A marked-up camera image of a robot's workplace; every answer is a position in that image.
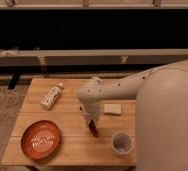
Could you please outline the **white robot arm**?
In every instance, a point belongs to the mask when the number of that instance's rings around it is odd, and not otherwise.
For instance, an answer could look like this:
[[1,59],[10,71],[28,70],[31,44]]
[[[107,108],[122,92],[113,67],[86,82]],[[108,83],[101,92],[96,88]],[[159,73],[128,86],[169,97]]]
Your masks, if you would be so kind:
[[88,122],[98,119],[100,101],[134,99],[137,171],[188,171],[188,60],[110,83],[93,77],[77,98]]

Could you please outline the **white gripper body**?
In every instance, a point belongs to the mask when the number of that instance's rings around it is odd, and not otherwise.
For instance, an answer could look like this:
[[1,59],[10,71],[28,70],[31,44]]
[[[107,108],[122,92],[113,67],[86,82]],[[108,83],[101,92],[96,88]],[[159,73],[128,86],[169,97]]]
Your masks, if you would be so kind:
[[98,102],[92,104],[84,104],[82,106],[82,113],[86,126],[89,126],[91,121],[93,121],[94,124],[97,124],[100,115],[100,104]]

